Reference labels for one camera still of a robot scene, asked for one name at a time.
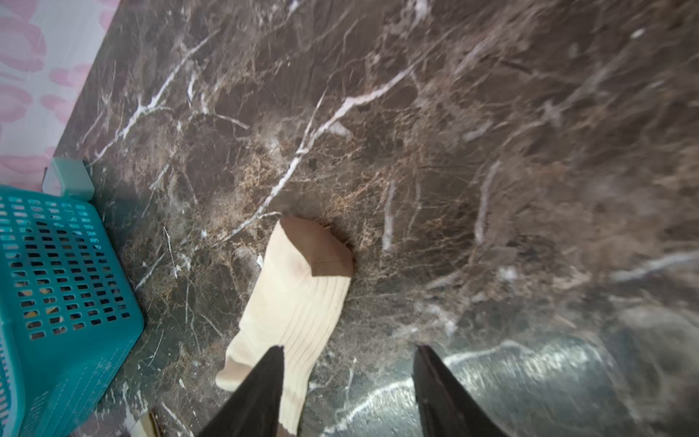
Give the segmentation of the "teal plastic basket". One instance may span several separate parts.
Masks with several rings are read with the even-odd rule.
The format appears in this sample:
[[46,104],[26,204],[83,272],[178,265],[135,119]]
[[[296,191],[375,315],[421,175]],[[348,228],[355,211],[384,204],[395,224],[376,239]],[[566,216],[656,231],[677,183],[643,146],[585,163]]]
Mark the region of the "teal plastic basket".
[[144,329],[95,208],[1,189],[1,433],[67,436]]

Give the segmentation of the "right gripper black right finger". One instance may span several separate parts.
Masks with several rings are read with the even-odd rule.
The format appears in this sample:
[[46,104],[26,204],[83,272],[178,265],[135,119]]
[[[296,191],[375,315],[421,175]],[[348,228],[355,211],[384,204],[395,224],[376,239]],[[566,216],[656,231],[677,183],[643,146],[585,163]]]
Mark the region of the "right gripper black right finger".
[[506,436],[430,346],[417,347],[412,379],[424,436]]

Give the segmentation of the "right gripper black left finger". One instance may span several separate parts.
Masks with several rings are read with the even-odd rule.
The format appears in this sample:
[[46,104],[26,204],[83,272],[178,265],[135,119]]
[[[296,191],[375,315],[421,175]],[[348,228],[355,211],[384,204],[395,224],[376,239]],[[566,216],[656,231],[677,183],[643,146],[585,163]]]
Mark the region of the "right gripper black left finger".
[[198,436],[276,436],[283,380],[284,349],[273,346]]

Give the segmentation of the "cream brown striped sock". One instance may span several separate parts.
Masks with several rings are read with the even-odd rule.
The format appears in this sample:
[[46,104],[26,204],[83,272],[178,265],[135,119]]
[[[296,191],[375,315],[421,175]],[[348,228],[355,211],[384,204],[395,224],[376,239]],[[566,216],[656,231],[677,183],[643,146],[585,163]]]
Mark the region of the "cream brown striped sock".
[[305,218],[281,218],[216,385],[236,391],[270,347],[282,347],[279,423],[284,433],[297,435],[309,378],[340,318],[353,273],[350,249],[330,231]]

